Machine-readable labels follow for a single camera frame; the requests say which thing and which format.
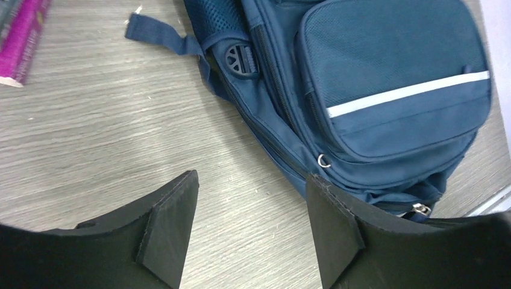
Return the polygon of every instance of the book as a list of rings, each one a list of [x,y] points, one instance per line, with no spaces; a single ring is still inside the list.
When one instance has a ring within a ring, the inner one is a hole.
[[[0,50],[23,0],[0,0]]]
[[[51,0],[23,0],[0,51],[0,84],[23,87]]]

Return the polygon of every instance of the backpack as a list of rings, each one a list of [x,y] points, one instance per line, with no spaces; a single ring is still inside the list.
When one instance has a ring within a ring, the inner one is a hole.
[[[195,36],[134,13],[126,38],[197,55],[305,197],[319,175],[421,222],[491,108],[461,0],[184,0]]]

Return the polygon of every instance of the purple object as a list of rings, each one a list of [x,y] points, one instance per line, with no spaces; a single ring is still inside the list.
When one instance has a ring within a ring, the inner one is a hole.
[[[51,0],[24,0],[0,51],[0,84],[23,87]]]

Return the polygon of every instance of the plastic buckle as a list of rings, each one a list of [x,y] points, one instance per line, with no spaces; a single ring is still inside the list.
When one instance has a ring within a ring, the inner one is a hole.
[[[242,78],[259,77],[259,65],[251,45],[236,44],[231,46],[225,54],[225,62],[236,76]]]

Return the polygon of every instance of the mesh side pocket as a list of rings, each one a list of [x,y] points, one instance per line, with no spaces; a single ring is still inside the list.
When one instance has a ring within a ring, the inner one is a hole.
[[[226,31],[245,31],[240,0],[184,0],[184,5],[200,43]]]

